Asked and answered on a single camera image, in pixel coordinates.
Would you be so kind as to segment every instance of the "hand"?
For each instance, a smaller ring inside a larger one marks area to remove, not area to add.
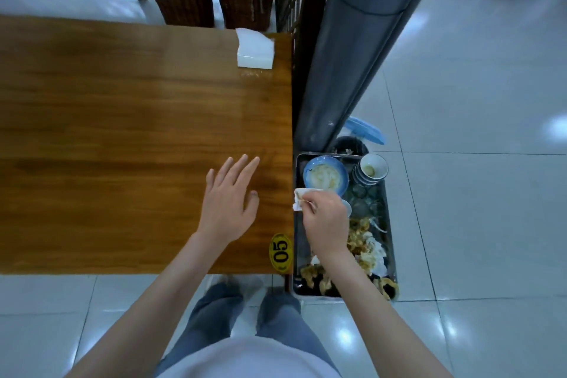
[[[313,203],[315,210],[307,202]],[[349,219],[346,208],[336,193],[309,191],[303,195],[301,208],[307,239],[320,260],[346,250]]]
[[[207,174],[207,187],[197,233],[203,234],[208,240],[226,246],[242,236],[256,219],[260,202],[258,193],[251,191],[248,194],[246,208],[245,195],[260,158],[255,157],[245,167],[247,161],[248,156],[244,154],[233,165],[232,157],[229,157],[216,177],[213,169]]]

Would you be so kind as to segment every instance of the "blue jeans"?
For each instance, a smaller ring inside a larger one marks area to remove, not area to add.
[[[175,346],[159,362],[154,376],[189,354],[230,338],[232,327],[243,308],[244,298],[238,286],[224,282],[212,286],[195,305],[187,327]],[[256,336],[272,338],[288,347],[311,353],[337,369],[321,341],[303,321],[299,300],[289,293],[266,294],[260,306],[256,331]]]

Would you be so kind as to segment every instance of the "metal pole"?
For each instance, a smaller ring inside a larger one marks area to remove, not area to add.
[[[295,149],[330,147],[419,1],[327,0]]]

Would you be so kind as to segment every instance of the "yellow number plate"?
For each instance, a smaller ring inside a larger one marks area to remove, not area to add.
[[[270,242],[270,260],[279,273],[285,274],[291,265],[293,245],[283,233],[276,233]]]

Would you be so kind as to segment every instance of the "wood grain surface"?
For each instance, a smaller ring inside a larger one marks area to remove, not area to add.
[[[291,39],[237,67],[233,30],[0,17],[0,273],[158,273],[205,175],[260,156],[256,222],[212,273],[274,273],[293,238]]]

